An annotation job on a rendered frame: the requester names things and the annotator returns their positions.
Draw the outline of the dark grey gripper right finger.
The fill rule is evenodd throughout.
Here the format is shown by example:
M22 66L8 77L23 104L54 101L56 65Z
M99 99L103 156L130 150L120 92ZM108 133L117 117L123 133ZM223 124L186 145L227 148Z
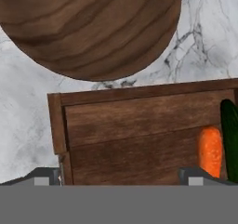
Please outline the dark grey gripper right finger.
M182 167L178 172L178 177L180 184L187 186L237 186L237 183L222 178L213 178L199 167Z

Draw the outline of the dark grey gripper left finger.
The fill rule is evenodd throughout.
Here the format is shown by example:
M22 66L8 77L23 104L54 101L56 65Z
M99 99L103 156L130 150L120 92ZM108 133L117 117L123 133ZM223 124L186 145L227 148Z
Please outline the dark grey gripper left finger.
M36 167L24 177L0 183L0 186L12 185L59 186L60 169L58 167Z

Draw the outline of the brown wooden tray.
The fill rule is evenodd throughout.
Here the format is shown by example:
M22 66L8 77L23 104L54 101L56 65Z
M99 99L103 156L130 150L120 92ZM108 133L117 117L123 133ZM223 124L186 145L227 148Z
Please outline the brown wooden tray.
M174 185L197 163L201 129L219 126L238 79L47 97L54 153L66 185Z

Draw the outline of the round brown wooden bowl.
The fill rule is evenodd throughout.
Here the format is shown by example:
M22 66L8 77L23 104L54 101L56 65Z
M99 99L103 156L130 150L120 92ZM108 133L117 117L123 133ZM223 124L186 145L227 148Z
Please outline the round brown wooden bowl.
M0 27L50 71L102 82L155 62L180 13L181 0L0 0Z

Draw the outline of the orange carrot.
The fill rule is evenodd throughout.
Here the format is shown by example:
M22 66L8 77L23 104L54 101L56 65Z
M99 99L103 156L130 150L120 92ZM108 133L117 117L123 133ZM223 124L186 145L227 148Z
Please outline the orange carrot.
M220 177L222 163L222 138L220 131L214 126L201 130L198 140L198 164L214 178Z

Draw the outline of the dark green cucumber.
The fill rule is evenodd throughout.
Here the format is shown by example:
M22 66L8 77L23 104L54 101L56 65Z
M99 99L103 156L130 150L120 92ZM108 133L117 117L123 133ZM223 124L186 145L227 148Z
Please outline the dark green cucumber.
M229 99L220 103L220 122L228 180L238 183L238 107Z

